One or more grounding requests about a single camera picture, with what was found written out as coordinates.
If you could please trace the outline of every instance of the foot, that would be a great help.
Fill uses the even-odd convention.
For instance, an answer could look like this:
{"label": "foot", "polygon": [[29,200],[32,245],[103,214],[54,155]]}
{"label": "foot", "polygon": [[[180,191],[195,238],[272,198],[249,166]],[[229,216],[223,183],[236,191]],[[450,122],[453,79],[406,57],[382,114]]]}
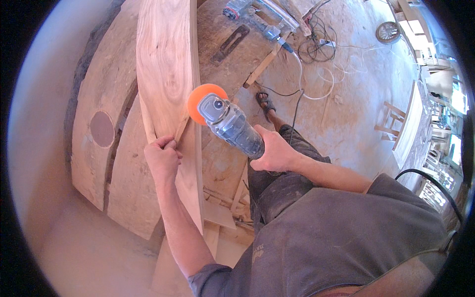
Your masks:
{"label": "foot", "polygon": [[259,92],[256,94],[256,100],[264,111],[264,116],[266,117],[266,120],[271,123],[271,121],[269,121],[269,115],[276,115],[276,107],[272,103],[272,100],[268,97],[269,94],[265,92]]}

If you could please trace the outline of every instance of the gray shorts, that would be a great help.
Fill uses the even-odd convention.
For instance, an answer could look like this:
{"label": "gray shorts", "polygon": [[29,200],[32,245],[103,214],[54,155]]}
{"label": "gray shorts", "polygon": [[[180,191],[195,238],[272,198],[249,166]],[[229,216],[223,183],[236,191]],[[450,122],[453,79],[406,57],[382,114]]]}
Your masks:
{"label": "gray shorts", "polygon": [[[290,141],[292,127],[283,125],[279,134]],[[329,157],[318,153],[300,133],[294,130],[291,146],[296,151],[319,162],[331,163]],[[313,187],[306,177],[294,172],[255,171],[248,164],[249,196],[251,200],[251,218],[254,220],[256,233],[261,227],[275,219],[282,211],[300,199]]]}

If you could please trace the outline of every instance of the wheel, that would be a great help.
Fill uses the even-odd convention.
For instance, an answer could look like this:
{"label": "wheel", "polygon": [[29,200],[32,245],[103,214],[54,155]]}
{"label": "wheel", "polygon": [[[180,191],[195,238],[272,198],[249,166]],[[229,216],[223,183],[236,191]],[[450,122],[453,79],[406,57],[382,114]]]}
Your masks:
{"label": "wheel", "polygon": [[384,22],[376,29],[376,38],[381,43],[392,44],[401,39],[401,32],[395,22]]}

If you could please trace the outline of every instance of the angle grinder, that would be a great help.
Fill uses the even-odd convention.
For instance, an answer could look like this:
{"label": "angle grinder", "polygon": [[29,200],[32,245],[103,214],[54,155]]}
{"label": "angle grinder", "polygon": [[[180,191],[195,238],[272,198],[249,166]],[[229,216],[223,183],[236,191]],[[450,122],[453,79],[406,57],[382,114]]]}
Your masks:
{"label": "angle grinder", "polygon": [[188,99],[190,117],[227,143],[237,147],[250,159],[264,154],[261,135],[246,121],[244,112],[228,100],[228,95],[219,86],[204,84],[192,91]]}

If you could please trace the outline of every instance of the orange sanding pad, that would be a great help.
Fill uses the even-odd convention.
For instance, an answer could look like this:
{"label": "orange sanding pad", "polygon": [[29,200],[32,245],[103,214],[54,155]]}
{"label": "orange sanding pad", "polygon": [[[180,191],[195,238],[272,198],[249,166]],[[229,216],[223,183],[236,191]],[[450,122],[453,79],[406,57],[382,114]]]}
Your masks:
{"label": "orange sanding pad", "polygon": [[209,93],[218,95],[221,99],[228,99],[228,95],[220,86],[204,84],[194,89],[188,98],[188,113],[200,125],[206,125],[205,118],[198,112],[198,103]]}

